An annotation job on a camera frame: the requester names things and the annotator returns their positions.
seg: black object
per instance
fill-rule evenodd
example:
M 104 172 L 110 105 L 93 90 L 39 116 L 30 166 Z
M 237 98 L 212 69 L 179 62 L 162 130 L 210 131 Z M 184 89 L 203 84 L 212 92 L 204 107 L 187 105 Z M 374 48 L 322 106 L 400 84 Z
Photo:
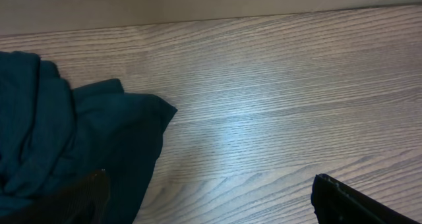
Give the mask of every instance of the black object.
M 132 223 L 175 112 L 118 79 L 70 90 L 52 62 L 0 52 L 0 216 L 105 169 L 102 223 Z
M 418 224 L 325 174 L 315 177 L 311 202 L 320 224 Z
M 0 217 L 0 223 L 98 224 L 108 200 L 109 179 L 104 171 L 95 171 L 57 194 Z

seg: wooden table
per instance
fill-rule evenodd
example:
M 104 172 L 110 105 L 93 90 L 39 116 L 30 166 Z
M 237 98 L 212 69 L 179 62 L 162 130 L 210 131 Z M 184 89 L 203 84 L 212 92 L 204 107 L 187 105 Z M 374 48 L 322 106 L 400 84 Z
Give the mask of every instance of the wooden table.
M 422 7 L 0 36 L 179 109 L 141 223 L 316 223 L 317 173 L 422 221 Z

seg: beige wall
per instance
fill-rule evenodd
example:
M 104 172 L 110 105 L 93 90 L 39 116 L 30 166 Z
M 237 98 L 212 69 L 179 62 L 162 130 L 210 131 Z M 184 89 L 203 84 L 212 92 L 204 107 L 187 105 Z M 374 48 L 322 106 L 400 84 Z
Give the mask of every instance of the beige wall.
M 22 34 L 268 14 L 421 0 L 0 0 L 0 34 Z

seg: dark teal cloth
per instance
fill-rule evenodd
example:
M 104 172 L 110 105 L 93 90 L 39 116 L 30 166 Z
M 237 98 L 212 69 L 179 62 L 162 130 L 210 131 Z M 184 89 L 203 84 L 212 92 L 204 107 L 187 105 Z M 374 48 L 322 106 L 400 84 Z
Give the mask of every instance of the dark teal cloth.
M 52 62 L 0 52 L 0 216 L 105 169 L 103 222 L 132 223 L 175 112 L 118 79 L 71 90 Z

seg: wood grain surface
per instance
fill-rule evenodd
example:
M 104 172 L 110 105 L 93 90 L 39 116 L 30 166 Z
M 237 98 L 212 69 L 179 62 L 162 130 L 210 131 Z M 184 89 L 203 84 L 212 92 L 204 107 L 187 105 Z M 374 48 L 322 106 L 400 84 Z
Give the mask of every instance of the wood grain surface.
M 179 112 L 135 223 L 316 223 L 317 173 L 422 221 L 422 7 L 1 36 Z

